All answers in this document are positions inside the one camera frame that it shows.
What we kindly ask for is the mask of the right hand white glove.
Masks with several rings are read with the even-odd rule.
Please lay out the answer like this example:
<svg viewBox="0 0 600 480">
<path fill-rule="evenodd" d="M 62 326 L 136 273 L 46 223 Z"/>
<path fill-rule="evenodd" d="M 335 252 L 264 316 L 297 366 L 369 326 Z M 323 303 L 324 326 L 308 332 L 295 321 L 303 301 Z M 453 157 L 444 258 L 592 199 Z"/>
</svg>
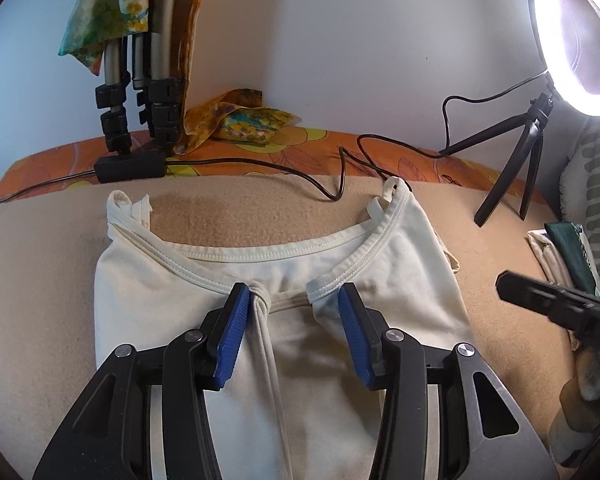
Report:
<svg viewBox="0 0 600 480">
<path fill-rule="evenodd" d="M 548 447 L 555 463 L 576 468 L 600 433 L 600 351 L 582 346 L 576 374 L 562 386 Z"/>
</svg>

